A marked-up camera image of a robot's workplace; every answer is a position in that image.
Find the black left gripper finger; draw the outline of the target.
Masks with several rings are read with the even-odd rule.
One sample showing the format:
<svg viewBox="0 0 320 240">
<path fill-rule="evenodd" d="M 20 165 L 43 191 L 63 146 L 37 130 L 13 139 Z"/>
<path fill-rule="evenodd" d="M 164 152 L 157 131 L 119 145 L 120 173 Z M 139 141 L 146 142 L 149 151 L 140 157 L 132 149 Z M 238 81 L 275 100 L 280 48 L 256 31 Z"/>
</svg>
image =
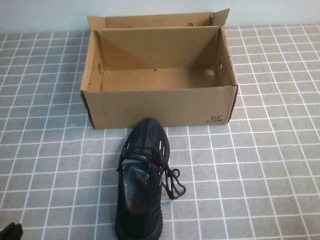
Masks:
<svg viewBox="0 0 320 240">
<path fill-rule="evenodd" d="M 0 231 L 0 240 L 5 240 L 11 233 L 11 230 L 15 227 L 15 223 L 11 222 L 3 230 Z"/>
<path fill-rule="evenodd" d="M 13 228 L 13 239 L 20 240 L 23 235 L 23 228 L 20 223 L 16 224 Z"/>
</svg>

